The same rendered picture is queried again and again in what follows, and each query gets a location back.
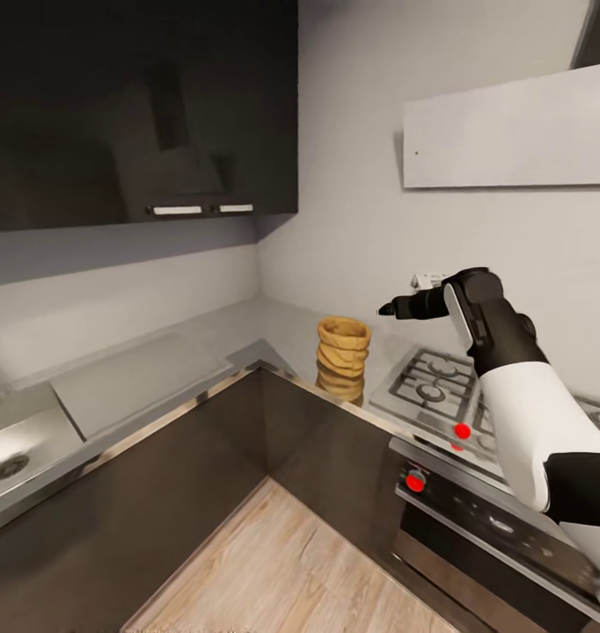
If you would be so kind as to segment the popcorn bag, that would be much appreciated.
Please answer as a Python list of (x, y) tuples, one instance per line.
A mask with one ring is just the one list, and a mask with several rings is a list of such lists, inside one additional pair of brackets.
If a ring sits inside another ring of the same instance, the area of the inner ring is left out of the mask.
[(371, 330), (350, 317), (330, 316), (318, 324), (318, 361), (336, 374), (359, 377), (370, 356)]

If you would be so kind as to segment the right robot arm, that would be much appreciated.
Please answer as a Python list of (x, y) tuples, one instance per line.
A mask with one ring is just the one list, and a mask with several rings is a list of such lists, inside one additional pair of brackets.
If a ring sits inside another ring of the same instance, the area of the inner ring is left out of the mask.
[(486, 401), (505, 482), (521, 506), (549, 516), (600, 570), (600, 431), (537, 344), (537, 329), (504, 298), (488, 267), (415, 273), (412, 295), (377, 311), (449, 316)]

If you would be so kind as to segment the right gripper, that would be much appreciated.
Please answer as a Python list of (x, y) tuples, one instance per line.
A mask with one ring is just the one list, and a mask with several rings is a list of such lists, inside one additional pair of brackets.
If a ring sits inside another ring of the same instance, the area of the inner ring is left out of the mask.
[(398, 296), (392, 303), (386, 303), (377, 311), (381, 316), (396, 316), (397, 319), (434, 319), (432, 309), (428, 307), (428, 294), (432, 290), (422, 291), (417, 295)]

